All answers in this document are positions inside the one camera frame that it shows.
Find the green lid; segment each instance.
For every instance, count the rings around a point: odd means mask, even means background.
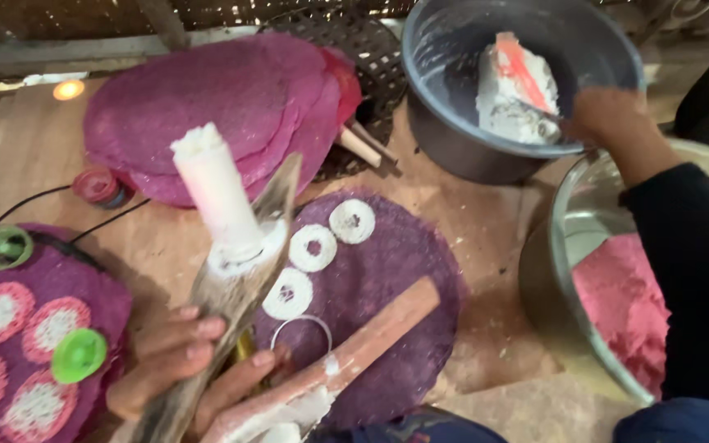
[[[34,243],[24,229],[0,225],[0,270],[21,265],[32,256]]]
[[[105,337],[93,329],[75,329],[64,336],[51,357],[56,381],[69,385],[94,374],[105,361]]]

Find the black cord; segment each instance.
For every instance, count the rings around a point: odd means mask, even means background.
[[[25,199],[21,200],[21,201],[18,202],[15,206],[13,206],[13,207],[7,209],[7,212],[5,212],[4,214],[2,214],[2,216],[0,217],[0,222],[1,222],[2,220],[4,220],[5,217],[7,217],[8,215],[13,214],[16,209],[18,209],[18,208],[21,207],[21,206],[24,206],[26,203],[29,203],[29,202],[31,202],[31,201],[34,200],[34,199],[37,199],[37,198],[42,197],[42,196],[47,196],[48,194],[52,194],[52,193],[57,192],[57,191],[64,191],[64,189],[70,189],[70,185],[55,187],[54,189],[49,189],[48,191],[43,191],[43,192],[40,192],[40,193],[38,193],[38,194],[34,194],[34,196],[31,196],[31,197],[28,197],[28,198],[25,198]]]
[[[143,199],[143,201],[141,203],[133,206],[132,208],[127,209],[127,210],[123,210],[121,213],[114,215],[112,218],[109,218],[108,220],[104,221],[103,223],[101,223],[97,226],[93,226],[92,228],[87,229],[83,233],[78,234],[77,236],[75,236],[74,239],[70,240],[69,243],[73,244],[76,241],[81,240],[82,238],[86,237],[87,235],[93,233],[95,230],[100,229],[100,228],[104,227],[105,225],[108,225],[109,223],[113,222],[114,220],[116,220],[119,217],[130,214],[134,210],[139,209],[141,206],[144,206],[145,204],[149,203],[150,201],[152,201],[152,199]]]

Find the wooden board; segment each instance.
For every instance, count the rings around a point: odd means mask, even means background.
[[[68,102],[54,100],[51,85],[25,87],[0,102],[0,215],[36,192],[69,184],[82,170],[81,120],[89,96],[102,82],[89,80],[84,94]],[[438,226],[448,240],[471,293],[453,356],[429,400],[557,372],[522,312],[517,261],[529,227],[545,216],[556,182],[572,160],[542,171],[525,187],[477,185],[445,173],[416,151],[404,106],[396,111],[395,126],[389,147],[399,156],[403,176],[382,178],[368,170],[312,185],[300,199],[368,187]],[[130,205],[141,199],[135,197]],[[29,203],[6,221],[79,232],[115,213],[63,191]],[[185,301],[210,237],[195,210],[152,202],[84,238],[80,246],[132,291],[133,330]]]

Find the gray pot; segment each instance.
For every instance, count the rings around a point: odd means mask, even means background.
[[[709,146],[671,140],[684,160],[709,174]],[[650,404],[653,396],[611,352],[587,316],[571,269],[611,236],[636,231],[633,216],[618,206],[625,189],[610,157],[580,160],[557,189],[551,213],[521,251],[518,281],[527,317],[566,371],[597,392]]]
[[[570,115],[584,86],[645,89],[636,48],[583,0],[420,1],[401,42],[412,89],[409,124],[437,164],[489,185],[516,182],[549,158],[582,152],[579,144],[520,144],[478,128],[478,55],[502,31],[513,31],[527,49],[546,57],[563,115]]]

